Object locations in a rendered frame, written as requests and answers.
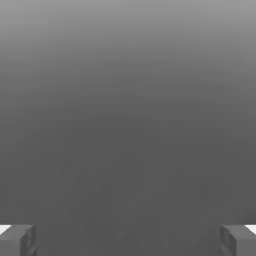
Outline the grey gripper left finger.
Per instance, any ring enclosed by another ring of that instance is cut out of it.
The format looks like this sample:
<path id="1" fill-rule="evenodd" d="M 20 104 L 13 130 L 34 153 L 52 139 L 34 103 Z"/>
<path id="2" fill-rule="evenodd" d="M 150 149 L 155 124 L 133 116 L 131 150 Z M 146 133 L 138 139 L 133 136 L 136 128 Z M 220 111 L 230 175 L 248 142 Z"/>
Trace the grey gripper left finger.
<path id="1" fill-rule="evenodd" d="M 0 224 L 0 256 L 38 256 L 37 227 Z"/>

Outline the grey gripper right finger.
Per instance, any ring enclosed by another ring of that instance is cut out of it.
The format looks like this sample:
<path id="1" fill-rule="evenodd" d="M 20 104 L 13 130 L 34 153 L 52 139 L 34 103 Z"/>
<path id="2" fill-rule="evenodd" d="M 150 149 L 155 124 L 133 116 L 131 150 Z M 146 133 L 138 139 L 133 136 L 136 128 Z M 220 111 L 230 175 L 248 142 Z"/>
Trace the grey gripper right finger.
<path id="1" fill-rule="evenodd" d="M 256 224 L 221 225 L 219 256 L 256 256 Z"/>

